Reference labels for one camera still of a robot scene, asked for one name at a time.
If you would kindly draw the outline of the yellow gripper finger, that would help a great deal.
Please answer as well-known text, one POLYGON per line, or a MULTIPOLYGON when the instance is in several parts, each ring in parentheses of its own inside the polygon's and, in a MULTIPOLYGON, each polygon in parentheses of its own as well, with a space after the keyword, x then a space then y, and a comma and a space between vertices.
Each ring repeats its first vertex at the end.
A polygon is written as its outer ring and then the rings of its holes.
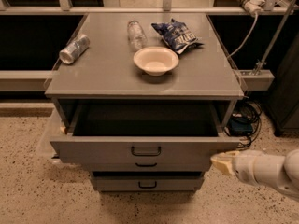
POLYGON ((239 151, 227 151, 218 153, 210 158, 211 163, 224 175, 235 175, 235 171, 233 169, 233 160, 238 154, 239 151))

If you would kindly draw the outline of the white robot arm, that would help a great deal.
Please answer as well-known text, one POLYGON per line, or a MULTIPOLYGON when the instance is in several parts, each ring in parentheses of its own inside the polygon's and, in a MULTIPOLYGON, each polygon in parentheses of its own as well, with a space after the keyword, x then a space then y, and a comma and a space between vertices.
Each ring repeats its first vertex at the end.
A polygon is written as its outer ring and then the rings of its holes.
POLYGON ((234 175, 242 183, 267 186, 299 201, 299 150, 285 156, 260 150, 228 151, 213 155, 211 162, 225 175, 234 175))

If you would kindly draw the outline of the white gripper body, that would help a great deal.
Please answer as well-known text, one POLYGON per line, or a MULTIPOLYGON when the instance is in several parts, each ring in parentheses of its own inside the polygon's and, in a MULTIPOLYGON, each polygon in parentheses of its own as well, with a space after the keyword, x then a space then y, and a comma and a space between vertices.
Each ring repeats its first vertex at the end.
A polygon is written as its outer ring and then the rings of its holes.
POLYGON ((264 161, 266 155, 258 150, 245 150, 238 152, 232 160, 235 176, 242 182, 252 186, 265 185, 262 178, 262 169, 258 167, 258 161, 264 161))

